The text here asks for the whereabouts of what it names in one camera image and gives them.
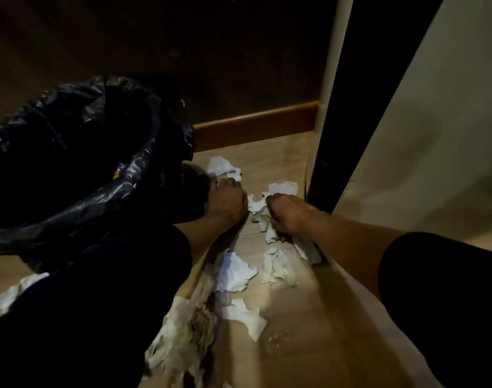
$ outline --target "person's right forearm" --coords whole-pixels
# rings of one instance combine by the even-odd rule
[[[379,299],[377,277],[380,261],[388,246],[404,234],[323,211],[310,213],[302,221],[300,233],[317,243],[328,258],[334,259]]]

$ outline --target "brown wooden baseboard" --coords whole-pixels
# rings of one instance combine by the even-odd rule
[[[194,125],[196,152],[314,129],[318,101]]]

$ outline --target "wooden floor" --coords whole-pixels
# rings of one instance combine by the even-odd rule
[[[242,169],[242,185],[256,198],[272,182],[295,181],[303,190],[311,138],[312,132],[306,132],[214,149],[197,153],[194,164],[205,169],[212,156],[224,156]],[[263,253],[273,246],[287,255],[299,285],[262,284],[254,277],[244,291],[233,293],[232,298],[242,297],[249,308],[260,307],[268,326],[255,343],[242,323],[220,321],[208,386],[221,388],[223,381],[233,388],[436,386],[421,354],[384,307],[339,267],[311,268],[287,242],[268,246],[250,218],[234,250],[260,270]],[[180,295],[190,296],[200,266],[194,267]],[[0,257],[0,292],[29,273],[17,258]],[[270,345],[270,338],[281,332],[287,340]],[[155,386],[154,376],[140,385]]]

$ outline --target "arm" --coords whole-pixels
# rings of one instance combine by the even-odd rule
[[[301,234],[380,299],[377,277],[388,246],[404,232],[372,226],[319,211],[292,195],[267,198],[276,231]]]
[[[208,211],[199,219],[175,224],[189,241],[192,265],[204,255],[219,235],[228,231],[247,213],[247,196],[233,178],[210,184]]]

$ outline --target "crumpled paper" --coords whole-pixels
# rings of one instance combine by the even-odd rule
[[[49,276],[48,272],[43,274],[32,274],[20,280],[19,284],[9,287],[7,291],[0,294],[0,314],[6,314],[14,301],[29,287],[37,281]]]
[[[230,249],[226,249],[217,256],[220,269],[217,275],[218,292],[242,291],[246,288],[251,278],[258,274],[255,267],[249,267],[248,263],[242,260]]]
[[[183,386],[183,375],[194,377],[196,388],[203,388],[201,360],[213,341],[215,315],[206,302],[215,286],[215,269],[204,267],[190,300],[175,296],[162,328],[145,352],[148,372],[160,365],[175,376],[175,386]]]
[[[253,214],[252,222],[259,223],[260,231],[266,233],[266,242],[268,244],[281,239],[271,225],[271,214],[266,203],[266,197],[275,193],[296,196],[298,194],[298,184],[291,181],[272,183],[269,185],[268,192],[262,193],[262,199],[259,201],[254,201],[253,195],[248,195],[248,210]],[[300,235],[294,235],[292,240],[294,247],[303,260],[307,260],[311,265],[321,262],[321,254],[311,240]]]
[[[268,321],[260,316],[260,308],[249,310],[242,298],[231,301],[230,306],[223,307],[223,319],[244,323],[251,339],[257,341]]]
[[[226,174],[228,178],[233,178],[235,181],[242,180],[241,169],[233,167],[223,157],[212,157],[208,163],[207,174],[209,176],[219,176]]]
[[[296,285],[296,274],[291,263],[278,248],[271,248],[264,253],[264,264],[258,276],[261,283],[275,283],[276,278],[280,278],[290,287]]]

